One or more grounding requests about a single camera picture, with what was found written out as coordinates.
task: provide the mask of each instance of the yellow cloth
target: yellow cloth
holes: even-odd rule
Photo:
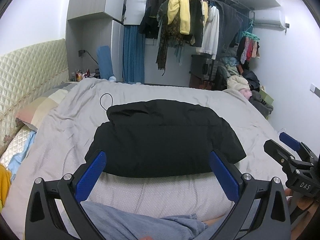
[[[208,19],[208,3],[206,1],[201,1],[202,7],[202,15],[204,15],[204,25],[205,26],[207,19]]]
[[[9,192],[9,188],[11,185],[10,182],[11,172],[7,171],[5,167],[0,164],[0,207],[1,210],[4,207],[5,200],[7,199],[7,195]]]
[[[180,33],[190,34],[190,7],[189,0],[169,0],[168,25],[172,23],[180,9]]]

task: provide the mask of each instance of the blue curtain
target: blue curtain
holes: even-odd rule
[[[123,76],[125,82],[144,84],[145,35],[138,32],[138,25],[124,27]]]
[[[245,16],[241,15],[240,13],[238,13],[238,16],[242,19],[240,31],[238,33],[238,36],[236,37],[236,43],[239,43],[242,38],[242,32],[245,32],[250,27],[251,21],[248,18],[249,17],[249,10],[238,8],[237,11],[247,16],[247,17],[245,17]],[[252,33],[252,28],[250,28],[247,32]]]

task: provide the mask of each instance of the power outlet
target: power outlet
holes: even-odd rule
[[[78,51],[79,57],[81,57],[84,53],[85,53],[85,50],[84,50],[84,49],[79,50],[79,51]]]
[[[311,84],[311,86],[310,86],[310,91],[311,91],[312,93],[314,93],[315,90],[316,90],[316,86],[315,86],[314,84]]]

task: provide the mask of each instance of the hand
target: hand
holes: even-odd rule
[[[292,196],[293,191],[288,188],[284,191],[284,193],[288,197],[288,196]],[[313,203],[313,201],[314,200],[312,198],[303,196],[298,199],[297,206],[302,210],[306,210]],[[308,225],[308,223],[311,221],[312,217],[316,213],[316,210],[318,209],[318,207],[319,207],[319,203],[315,202],[312,206],[308,208],[307,215],[299,222],[299,224],[295,227],[295,229],[291,231],[291,240],[296,240],[300,236],[300,234],[303,232],[303,230],[306,228],[306,226]]]

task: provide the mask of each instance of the yellow fleece jacket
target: yellow fleece jacket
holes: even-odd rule
[[[168,25],[172,23],[180,9],[180,33],[190,34],[190,7],[189,0],[169,0]]]
[[[5,167],[0,164],[0,211],[4,207],[11,186],[10,178],[11,172],[7,171]]]

